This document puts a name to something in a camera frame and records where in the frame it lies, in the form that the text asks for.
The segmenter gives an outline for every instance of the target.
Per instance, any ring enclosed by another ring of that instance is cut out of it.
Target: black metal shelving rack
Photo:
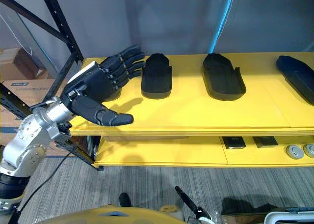
[[[14,0],[0,0],[1,3],[5,4],[6,6],[13,9],[15,12],[19,13],[20,15],[24,16],[31,22],[35,23],[42,29],[46,30],[51,35],[55,36],[56,38],[60,39],[64,43],[66,43],[71,55],[69,56],[68,60],[65,62],[63,68],[59,72],[58,76],[56,77],[55,81],[53,82],[50,90],[48,91],[47,95],[44,98],[44,101],[53,97],[58,89],[60,88],[61,83],[65,79],[67,73],[69,72],[71,66],[73,65],[74,61],[76,63],[82,63],[84,57],[79,49],[77,42],[71,32],[71,29],[65,19],[65,16],[61,10],[61,7],[57,0],[44,0],[46,3],[47,8],[49,9],[58,29],[54,29],[45,21],[40,19],[38,16],[24,8],[22,5],[17,3]],[[14,113],[17,117],[24,119],[27,115],[31,114],[29,106],[23,102],[19,97],[15,94],[10,92],[8,88],[6,88],[3,84],[0,83],[0,96],[1,101],[0,103]],[[88,136],[88,150],[89,154],[85,153],[81,150],[77,144],[73,143],[72,141],[68,140],[66,142],[59,142],[55,141],[56,146],[71,151],[75,156],[83,160],[89,165],[92,165],[94,161],[94,156],[92,154],[92,138]]]

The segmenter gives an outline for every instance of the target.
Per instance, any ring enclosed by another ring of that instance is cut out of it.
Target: shelf board
[[[223,54],[240,71],[247,92],[235,101],[211,98],[201,75],[206,55],[167,56],[172,65],[172,92],[161,100],[141,94],[141,78],[123,87],[121,96],[104,102],[130,113],[134,123],[102,127],[75,117],[72,135],[108,136],[293,136],[314,135],[314,106],[305,102],[276,69],[280,55],[314,66],[314,53]],[[88,58],[101,62],[103,58]]]
[[[257,148],[245,137],[244,149],[226,149],[220,137],[189,137],[173,140],[105,141],[102,137],[94,166],[171,167],[307,167],[314,159],[294,160],[286,146],[314,143],[313,137],[276,137],[278,146]]]
[[[174,140],[105,141],[95,165],[211,167],[227,164],[219,137]]]

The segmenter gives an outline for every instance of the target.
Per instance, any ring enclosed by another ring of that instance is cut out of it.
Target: gray wall
[[[55,27],[43,0],[16,1]],[[134,43],[147,54],[206,53],[226,0],[59,3],[84,57],[91,57],[109,56]],[[69,55],[66,45],[31,22],[25,24],[60,69]],[[313,41],[314,0],[234,0],[215,52],[302,51]]]

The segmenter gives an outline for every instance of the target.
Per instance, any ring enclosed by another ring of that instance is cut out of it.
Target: label
[[[28,83],[12,83],[11,86],[24,86],[28,85]]]

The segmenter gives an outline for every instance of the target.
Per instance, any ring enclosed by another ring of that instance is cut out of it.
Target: black cable
[[[36,194],[36,192],[43,187],[43,185],[45,185],[55,174],[55,172],[59,169],[59,167],[61,166],[61,164],[64,162],[64,160],[66,160],[66,158],[71,154],[71,152],[69,152],[63,159],[62,161],[59,163],[59,165],[55,168],[55,170],[52,172],[52,174],[47,178],[46,181],[44,181],[31,195],[30,197],[27,199],[27,201],[25,202],[25,204],[22,206],[22,208],[20,209],[20,212],[22,212],[25,208],[25,206],[28,204],[28,202],[30,201],[30,199],[33,197],[34,194]]]
[[[52,172],[52,174],[30,195],[30,197],[27,199],[27,201],[25,202],[25,204],[22,206],[22,208],[20,209],[20,211],[17,211],[17,209],[15,209],[9,224],[17,224],[18,219],[21,215],[21,212],[24,210],[24,208],[26,207],[26,205],[28,204],[28,202],[30,201],[30,199],[34,196],[34,194],[36,194],[36,192],[42,188],[55,174],[55,172],[59,169],[59,167],[62,165],[62,163],[64,162],[64,160],[66,160],[66,158],[71,154],[72,152],[69,152],[63,159],[62,161],[58,164],[58,166],[55,168],[55,170]]]

